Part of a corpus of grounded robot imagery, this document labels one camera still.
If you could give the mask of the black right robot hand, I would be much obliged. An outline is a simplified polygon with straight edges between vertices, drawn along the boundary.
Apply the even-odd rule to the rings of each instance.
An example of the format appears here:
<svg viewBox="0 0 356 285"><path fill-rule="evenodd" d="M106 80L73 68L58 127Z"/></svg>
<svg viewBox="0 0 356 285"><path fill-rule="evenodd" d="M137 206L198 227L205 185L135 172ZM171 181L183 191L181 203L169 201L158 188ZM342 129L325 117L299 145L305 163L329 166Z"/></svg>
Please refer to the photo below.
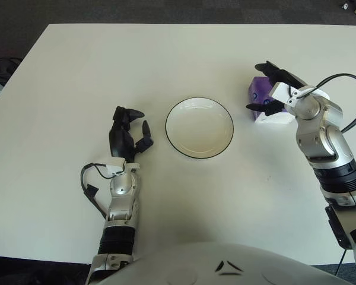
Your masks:
<svg viewBox="0 0 356 285"><path fill-rule="evenodd" d="M296 89L302 88L307 85L307 83L305 83L302 79L298 78L296 75L286 71L285 69L277 67L269 61L266 61L265 63L256 64L255 69L262 72L265 76L268 77L271 87L273 87L276 83L286 83L289 85L288 88L294 87ZM267 104L249 103L246 108L252 111L262 112L266 116L271 116L285 109L284 104L275 99Z"/></svg>

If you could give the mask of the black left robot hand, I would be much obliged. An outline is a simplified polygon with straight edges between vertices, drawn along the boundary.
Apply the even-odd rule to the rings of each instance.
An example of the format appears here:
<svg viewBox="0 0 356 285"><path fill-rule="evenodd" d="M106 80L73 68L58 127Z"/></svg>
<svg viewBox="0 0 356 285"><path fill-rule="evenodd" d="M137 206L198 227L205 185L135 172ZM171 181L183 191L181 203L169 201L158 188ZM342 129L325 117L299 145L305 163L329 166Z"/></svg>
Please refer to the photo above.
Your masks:
<svg viewBox="0 0 356 285"><path fill-rule="evenodd" d="M135 156L149 149L154 141L146 120L142 123L142 138L134 142L130 135L131 122L141 119L145 114L134 109L118 106L113 115L113 125L109 131L109 144L112 157L124 158L127 163L134 163Z"/></svg>

